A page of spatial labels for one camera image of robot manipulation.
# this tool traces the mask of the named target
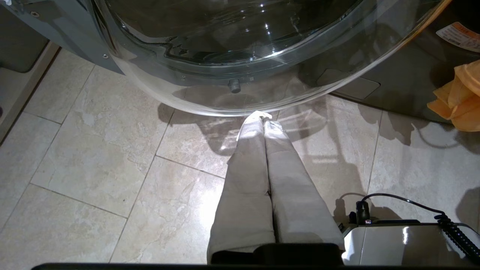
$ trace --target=orange towel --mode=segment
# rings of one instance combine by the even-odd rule
[[[480,131],[480,60],[455,67],[455,79],[433,92],[427,107],[461,131]]]

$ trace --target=beige tile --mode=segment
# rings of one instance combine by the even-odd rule
[[[325,96],[282,110],[287,131],[337,222],[348,222],[370,178],[381,111]]]
[[[175,110],[157,155],[225,177],[243,120]]]
[[[108,262],[125,218],[29,185],[0,234],[4,270],[46,262]]]
[[[60,125],[22,113],[0,146],[0,228],[45,155]]]
[[[459,133],[448,125],[385,112],[369,193],[404,196],[476,228],[480,210],[479,164],[478,134]],[[375,197],[372,202],[403,219],[435,222],[434,213],[403,201]]]
[[[155,157],[112,262],[206,263],[223,179]]]
[[[82,90],[94,64],[61,49],[25,111],[61,123]]]
[[[95,67],[32,183],[128,216],[173,111],[159,105]]]

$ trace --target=label sticker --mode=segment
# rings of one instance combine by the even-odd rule
[[[436,32],[445,41],[470,51],[480,52],[480,35],[455,22]]]

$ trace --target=coiled cord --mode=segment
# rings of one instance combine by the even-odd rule
[[[469,258],[473,263],[480,265],[480,250],[474,243],[472,243],[472,241],[470,241],[470,239],[466,235],[463,234],[463,232],[448,218],[448,216],[445,215],[445,212],[388,193],[369,194],[363,197],[361,202],[364,202],[366,199],[373,196],[386,196],[400,199],[428,211],[440,214],[434,217],[438,221],[440,228],[445,232],[448,238],[450,238],[450,240],[452,240],[452,242],[455,243],[458,248],[460,248],[460,250],[465,254],[465,256],[467,256],[467,258]]]

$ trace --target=washing machine door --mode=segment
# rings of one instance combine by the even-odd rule
[[[448,0],[93,0],[120,69],[174,108],[274,111],[334,91],[425,27]]]

